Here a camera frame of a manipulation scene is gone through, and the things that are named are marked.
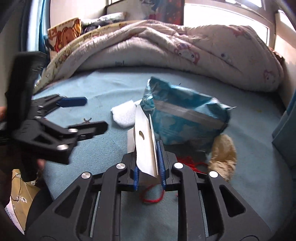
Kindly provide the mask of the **person's left hand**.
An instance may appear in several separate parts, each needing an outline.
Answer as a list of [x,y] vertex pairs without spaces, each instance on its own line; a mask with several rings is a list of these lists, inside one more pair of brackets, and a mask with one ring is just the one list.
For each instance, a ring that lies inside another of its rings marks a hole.
[[[3,121],[4,117],[6,115],[6,107],[5,106],[1,106],[0,107],[0,120]],[[46,161],[43,159],[38,159],[37,160],[37,165],[39,167],[40,170],[44,170],[45,165],[46,165]]]

